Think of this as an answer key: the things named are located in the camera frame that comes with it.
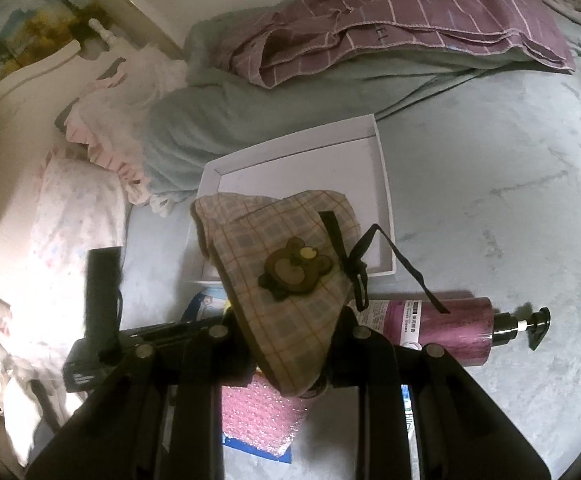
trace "black drawstring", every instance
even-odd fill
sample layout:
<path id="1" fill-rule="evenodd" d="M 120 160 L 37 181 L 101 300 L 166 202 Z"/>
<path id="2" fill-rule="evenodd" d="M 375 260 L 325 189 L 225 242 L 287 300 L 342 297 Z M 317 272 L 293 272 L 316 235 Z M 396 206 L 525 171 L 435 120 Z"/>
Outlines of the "black drawstring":
<path id="1" fill-rule="evenodd" d="M 408 259 L 400 253 L 399 249 L 395 246 L 390 237 L 384 232 L 384 230 L 378 224 L 372 224 L 370 229 L 364 233 L 364 235 L 352 248 L 350 254 L 346 255 L 346 248 L 343 244 L 343 237 L 341 236 L 341 229 L 339 228 L 339 222 L 337 222 L 337 217 L 333 211 L 321 211 L 319 213 L 321 217 L 321 222 L 328 232 L 331 244 L 333 244 L 333 249 L 339 258 L 339 266 L 343 270 L 344 274 L 348 276 L 348 279 L 352 282 L 352 289 L 355 294 L 355 304 L 357 305 L 357 310 L 362 312 L 368 308 L 368 274 L 366 273 L 366 267 L 368 267 L 362 260 L 362 256 L 366 254 L 370 244 L 377 231 L 379 231 L 384 238 L 388 241 L 390 248 L 395 253 L 395 256 L 399 262 L 403 265 L 410 275 L 417 280 L 417 283 L 421 286 L 426 296 L 430 300 L 430 303 L 437 309 L 440 314 L 449 314 L 448 309 L 443 306 L 440 300 L 428 289 L 426 286 L 423 275 L 419 270 L 413 267 Z"/>

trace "black device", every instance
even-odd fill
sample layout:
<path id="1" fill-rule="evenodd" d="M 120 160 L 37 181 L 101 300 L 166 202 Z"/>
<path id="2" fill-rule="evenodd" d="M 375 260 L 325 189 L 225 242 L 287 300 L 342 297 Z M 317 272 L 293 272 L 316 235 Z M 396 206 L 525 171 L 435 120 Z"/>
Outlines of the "black device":
<path id="1" fill-rule="evenodd" d="M 91 251 L 87 323 L 64 368 L 84 405 L 30 465 L 30 480 L 224 478 L 221 385 L 246 385 L 255 364 L 235 319 L 119 332 L 119 249 Z M 401 385 L 407 384 L 423 480 L 544 480 L 532 446 L 442 346 L 393 346 L 344 307 L 323 380 L 359 388 L 356 480 L 411 479 Z M 170 452 L 162 447 L 177 385 Z"/>

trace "brown bear applique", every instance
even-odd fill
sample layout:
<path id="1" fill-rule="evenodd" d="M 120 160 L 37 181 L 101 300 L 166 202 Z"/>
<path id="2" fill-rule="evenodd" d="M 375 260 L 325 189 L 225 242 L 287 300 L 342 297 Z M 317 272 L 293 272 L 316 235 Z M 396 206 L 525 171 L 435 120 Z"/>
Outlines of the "brown bear applique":
<path id="1" fill-rule="evenodd" d="M 286 247 L 269 254 L 259 286 L 272 292 L 276 301 L 283 301 L 291 294 L 309 294 L 315 290 L 319 278 L 333 268 L 330 257 L 320 255 L 314 247 L 307 247 L 304 240 L 292 237 Z"/>

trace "pink bottle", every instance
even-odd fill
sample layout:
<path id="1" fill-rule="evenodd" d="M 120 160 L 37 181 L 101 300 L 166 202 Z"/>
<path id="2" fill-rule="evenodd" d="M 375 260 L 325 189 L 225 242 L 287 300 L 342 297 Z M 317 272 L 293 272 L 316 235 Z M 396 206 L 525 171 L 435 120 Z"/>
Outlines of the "pink bottle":
<path id="1" fill-rule="evenodd" d="M 550 326 L 544 307 L 528 320 L 507 312 L 496 313 L 488 298 L 442 300 L 449 314 L 440 314 L 429 301 L 370 301 L 357 321 L 383 333 L 394 345 L 421 349 L 428 343 L 442 345 L 464 366 L 483 365 L 493 346 L 530 332 L 530 347 L 537 348 Z"/>

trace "purple striped cloth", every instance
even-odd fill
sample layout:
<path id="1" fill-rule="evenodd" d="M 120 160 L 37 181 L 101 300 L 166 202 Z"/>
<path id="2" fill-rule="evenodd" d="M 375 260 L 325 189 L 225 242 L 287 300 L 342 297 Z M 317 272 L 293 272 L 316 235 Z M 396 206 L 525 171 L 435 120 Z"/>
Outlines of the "purple striped cloth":
<path id="1" fill-rule="evenodd" d="M 420 47 L 474 56 L 517 47 L 554 70 L 574 71 L 541 0 L 289 0 L 225 38 L 218 66 L 272 88 L 371 50 Z"/>

